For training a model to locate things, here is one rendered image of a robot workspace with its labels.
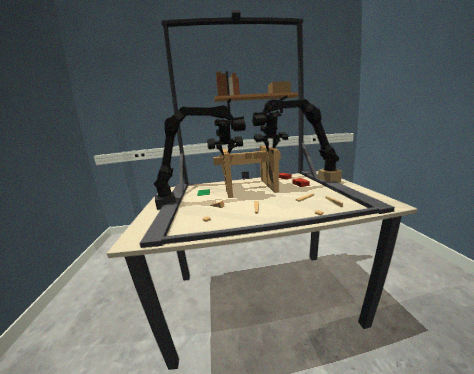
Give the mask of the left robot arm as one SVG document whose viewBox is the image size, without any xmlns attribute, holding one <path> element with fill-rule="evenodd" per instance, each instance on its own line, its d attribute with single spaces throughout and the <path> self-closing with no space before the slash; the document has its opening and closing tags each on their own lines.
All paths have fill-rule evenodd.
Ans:
<svg viewBox="0 0 474 374">
<path fill-rule="evenodd" d="M 307 120 L 313 125 L 315 133 L 321 145 L 321 150 L 319 150 L 320 156 L 323 157 L 323 160 L 326 160 L 325 168 L 323 170 L 329 171 L 329 172 L 338 171 L 337 169 L 335 169 L 335 163 L 339 161 L 339 157 L 336 155 L 334 148 L 328 142 L 325 131 L 321 124 L 321 112 L 313 104 L 309 103 L 306 99 L 290 100 L 290 101 L 281 101 L 281 100 L 276 100 L 276 99 L 269 100 L 268 102 L 265 103 L 265 108 L 263 109 L 263 112 L 253 113 L 253 119 L 252 119 L 253 126 L 261 126 L 261 125 L 265 125 L 265 123 L 267 123 L 267 125 L 269 126 L 277 125 L 278 116 L 282 116 L 282 115 L 280 114 L 279 111 L 276 111 L 274 113 L 270 113 L 270 112 L 279 110 L 282 107 L 283 108 L 290 108 L 290 107 L 301 108 Z M 266 115 L 266 113 L 270 113 L 270 114 Z M 264 131 L 264 134 L 266 134 L 266 127 L 261 126 L 260 130 Z"/>
</svg>

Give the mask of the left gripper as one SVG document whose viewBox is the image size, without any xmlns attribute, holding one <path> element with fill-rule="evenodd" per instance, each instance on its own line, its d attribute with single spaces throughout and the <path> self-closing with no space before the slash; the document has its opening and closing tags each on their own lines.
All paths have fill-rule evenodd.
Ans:
<svg viewBox="0 0 474 374">
<path fill-rule="evenodd" d="M 268 138 L 269 137 L 275 138 L 273 139 L 273 145 L 272 145 L 272 148 L 275 148 L 277 144 L 281 141 L 280 138 L 282 138 L 283 140 L 288 140 L 288 137 L 289 137 L 288 134 L 286 134 L 285 132 L 279 132 L 279 134 L 277 134 L 277 129 L 278 129 L 277 125 L 269 126 L 266 124 L 266 135 L 262 136 L 261 134 L 255 134 L 254 140 L 256 142 L 263 141 L 263 143 L 265 143 L 266 149 L 269 150 Z"/>
</svg>

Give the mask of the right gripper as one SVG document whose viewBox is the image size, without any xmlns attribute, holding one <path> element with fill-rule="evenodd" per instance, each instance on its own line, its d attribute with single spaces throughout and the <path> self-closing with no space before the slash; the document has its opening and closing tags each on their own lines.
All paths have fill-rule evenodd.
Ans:
<svg viewBox="0 0 474 374">
<path fill-rule="evenodd" d="M 219 133 L 219 139 L 220 139 L 220 141 L 215 141 L 215 139 L 208 139 L 207 140 L 208 149 L 214 149 L 215 145 L 216 145 L 217 146 L 216 149 L 219 150 L 223 155 L 222 145 L 227 145 L 228 144 L 229 154 L 230 154 L 231 150 L 233 148 L 235 148 L 235 145 L 234 145 L 235 143 L 236 143 L 237 147 L 243 146 L 243 139 L 242 139 L 241 136 L 235 137 L 235 140 L 231 140 L 230 139 L 230 133 L 228 133 L 228 134 L 220 134 Z M 230 146 L 230 150 L 229 150 L 229 146 Z"/>
</svg>

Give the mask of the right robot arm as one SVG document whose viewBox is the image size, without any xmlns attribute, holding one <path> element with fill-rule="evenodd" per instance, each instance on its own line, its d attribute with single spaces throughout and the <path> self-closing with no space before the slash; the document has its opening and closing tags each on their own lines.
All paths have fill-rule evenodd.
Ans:
<svg viewBox="0 0 474 374">
<path fill-rule="evenodd" d="M 220 112 L 219 112 L 220 111 Z M 173 176 L 171 171 L 171 157 L 173 150 L 174 138 L 179 128 L 179 124 L 187 115 L 205 115 L 213 116 L 217 118 L 225 118 L 223 120 L 215 120 L 215 126 L 219 126 L 219 129 L 216 130 L 217 136 L 220 134 L 230 133 L 230 124 L 231 129 L 234 131 L 244 131 L 246 129 L 246 124 L 244 117 L 234 118 L 230 113 L 229 109 L 225 105 L 215 106 L 215 107 L 181 107 L 170 119 L 165 120 L 165 145 L 163 152 L 162 165 L 160 167 L 157 180 L 154 185 L 157 188 L 158 199 L 171 196 L 171 188 L 168 184 L 169 179 Z M 214 116 L 215 115 L 215 116 Z M 182 118 L 181 118 L 182 117 Z M 228 117 L 228 118 L 226 118 Z M 233 119 L 234 118 L 234 119 Z M 179 121 L 179 119 L 181 119 Z M 177 122 L 179 121 L 178 125 Z M 174 127 L 173 127 L 174 126 Z M 166 183 L 165 183 L 166 182 Z"/>
</svg>

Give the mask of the tan wooden rail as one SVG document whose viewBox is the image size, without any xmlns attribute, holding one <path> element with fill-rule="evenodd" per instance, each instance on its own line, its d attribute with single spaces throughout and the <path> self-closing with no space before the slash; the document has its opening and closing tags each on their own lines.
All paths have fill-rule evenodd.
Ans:
<svg viewBox="0 0 474 374">
<path fill-rule="evenodd" d="M 250 153 L 250 154 L 248 154 Z M 267 162 L 266 151 L 230 154 L 230 165 Z M 214 165 L 223 165 L 223 157 L 213 157 Z"/>
</svg>

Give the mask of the black metal overhead frame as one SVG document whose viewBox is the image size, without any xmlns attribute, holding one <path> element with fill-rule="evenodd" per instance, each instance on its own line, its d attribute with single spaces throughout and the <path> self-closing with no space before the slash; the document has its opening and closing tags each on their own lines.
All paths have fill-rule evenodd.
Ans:
<svg viewBox="0 0 474 374">
<path fill-rule="evenodd" d="M 228 18 L 195 18 L 195 19 L 177 19 L 177 20 L 162 20 L 164 28 L 165 45 L 170 77 L 170 85 L 172 92 L 172 100 L 174 113 L 178 111 L 177 98 L 175 96 L 175 83 L 173 77 L 173 66 L 171 62 L 171 50 L 169 35 L 167 36 L 168 27 L 178 26 L 196 26 L 196 25 L 223 25 L 223 24 L 279 24 L 279 25 L 297 25 L 297 50 L 298 50 L 298 99 L 304 99 L 304 83 L 303 83 L 303 32 L 302 32 L 303 19 L 297 18 L 264 18 L 264 17 L 241 17 L 240 21 L 232 21 L 231 17 Z M 168 32 L 169 34 L 169 32 Z M 170 52 L 170 53 L 169 53 Z M 171 70 L 172 67 L 172 70 Z M 174 86 L 173 86 L 174 84 Z M 176 100 L 176 102 L 175 102 Z M 314 178 L 318 178 L 311 158 L 308 154 L 306 146 L 304 144 L 304 113 L 299 108 L 299 150 L 298 150 L 298 173 L 301 174 L 303 171 L 303 152 L 312 172 Z M 179 131 L 180 129 L 180 131 Z M 184 150 L 181 136 L 181 128 L 177 130 L 179 150 L 180 150 L 180 169 L 179 169 L 179 193 L 183 193 L 183 158 Z M 181 146 L 182 144 L 182 146 Z"/>
</svg>

